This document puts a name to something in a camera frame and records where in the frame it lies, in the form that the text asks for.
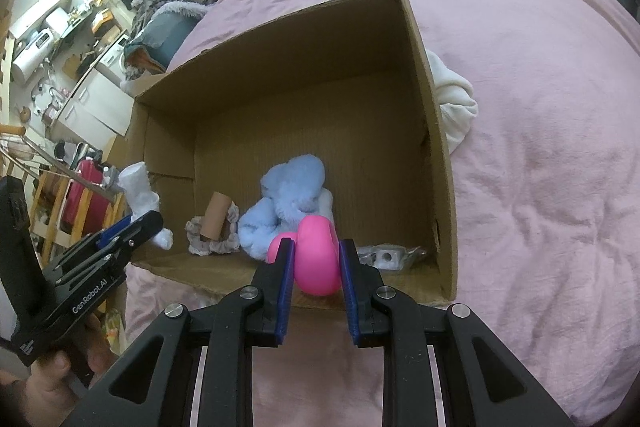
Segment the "pink toy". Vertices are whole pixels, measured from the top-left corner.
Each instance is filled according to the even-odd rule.
[[[269,246],[268,263],[272,263],[280,240],[284,237],[296,243],[294,277],[298,287],[310,295],[331,295],[340,289],[340,260],[338,238],[331,221],[322,216],[306,216],[298,233],[281,233]]]

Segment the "metal screw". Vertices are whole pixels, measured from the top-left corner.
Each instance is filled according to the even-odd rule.
[[[184,306],[182,304],[178,304],[178,303],[169,304],[164,309],[164,314],[170,319],[177,319],[180,315],[182,315],[183,310],[184,310]]]
[[[466,304],[454,304],[451,307],[451,313],[453,313],[456,317],[466,319],[471,314],[471,310]]]
[[[396,289],[391,286],[380,286],[376,290],[376,295],[381,299],[392,299],[396,296]]]
[[[245,286],[240,290],[243,299],[255,299],[258,296],[258,288],[255,286]]]

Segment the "bed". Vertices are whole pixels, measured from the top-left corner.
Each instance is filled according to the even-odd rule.
[[[323,1],[219,0],[168,70]],[[592,425],[640,369],[640,26],[616,0],[411,3],[425,47],[479,105],[451,155],[457,300]],[[212,302],[135,267],[127,285],[130,338],[170,302]],[[255,355],[256,426],[379,425],[382,354],[354,349],[332,315],[296,312],[289,331]]]

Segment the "blue plush toy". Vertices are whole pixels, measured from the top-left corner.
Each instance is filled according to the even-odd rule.
[[[271,241],[279,233],[296,232],[303,217],[320,214],[333,222],[333,197],[323,184],[324,165],[311,154],[272,167],[260,180],[262,199],[238,221],[244,251],[263,261]]]

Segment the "human hand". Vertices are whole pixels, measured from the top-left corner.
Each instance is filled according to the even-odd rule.
[[[90,315],[84,325],[89,367],[95,373],[92,384],[111,367],[116,356],[102,336],[100,322]],[[31,366],[31,376],[24,386],[22,413],[32,427],[58,427],[79,398],[66,383],[71,371],[64,351],[41,357]]]

